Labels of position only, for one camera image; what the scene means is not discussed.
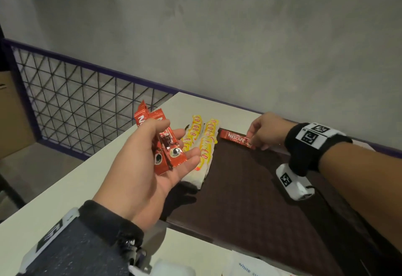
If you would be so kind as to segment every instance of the black chair leg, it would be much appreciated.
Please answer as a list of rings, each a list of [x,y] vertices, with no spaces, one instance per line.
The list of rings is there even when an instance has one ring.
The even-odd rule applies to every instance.
[[[5,178],[0,173],[0,191],[4,191],[6,195],[13,201],[13,203],[18,207],[18,209],[25,206],[25,201],[18,194],[17,191],[6,181]]]

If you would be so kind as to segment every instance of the person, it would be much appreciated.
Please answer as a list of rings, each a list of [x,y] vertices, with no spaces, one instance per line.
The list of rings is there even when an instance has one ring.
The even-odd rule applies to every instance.
[[[79,209],[79,217],[42,250],[25,275],[127,275],[124,254],[140,247],[143,233],[161,215],[169,191],[191,170],[200,150],[186,152],[187,162],[167,173],[153,173],[152,140],[169,120],[146,120],[128,138],[100,189]],[[297,124],[273,113],[251,124],[250,142],[266,149],[284,145]],[[180,139],[183,129],[174,130]],[[318,170],[374,228],[402,249],[402,161],[348,142],[320,156]]]

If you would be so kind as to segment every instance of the wrist strap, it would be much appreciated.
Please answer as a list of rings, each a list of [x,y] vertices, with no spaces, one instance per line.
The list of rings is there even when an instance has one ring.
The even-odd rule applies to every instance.
[[[144,237],[142,229],[97,202],[85,201],[79,212],[81,222],[110,246],[117,243],[122,251],[141,246]]]
[[[317,123],[294,126],[285,139],[290,169],[301,177],[306,176],[308,170],[318,171],[321,157],[339,142],[352,143],[352,140],[341,131]]]

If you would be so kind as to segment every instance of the black sleeve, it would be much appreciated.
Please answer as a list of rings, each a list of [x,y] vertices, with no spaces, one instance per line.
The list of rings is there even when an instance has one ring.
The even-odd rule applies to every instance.
[[[127,276],[124,252],[140,246],[143,232],[130,221],[93,201],[74,219],[22,275]]]

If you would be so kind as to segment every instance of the person's left hand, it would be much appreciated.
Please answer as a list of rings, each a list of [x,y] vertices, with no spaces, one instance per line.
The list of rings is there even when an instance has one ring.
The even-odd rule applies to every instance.
[[[200,149],[185,152],[187,161],[162,175],[153,172],[152,140],[169,120],[146,120],[117,154],[93,200],[146,231],[162,213],[169,191],[200,162]],[[184,129],[173,130],[177,139]]]

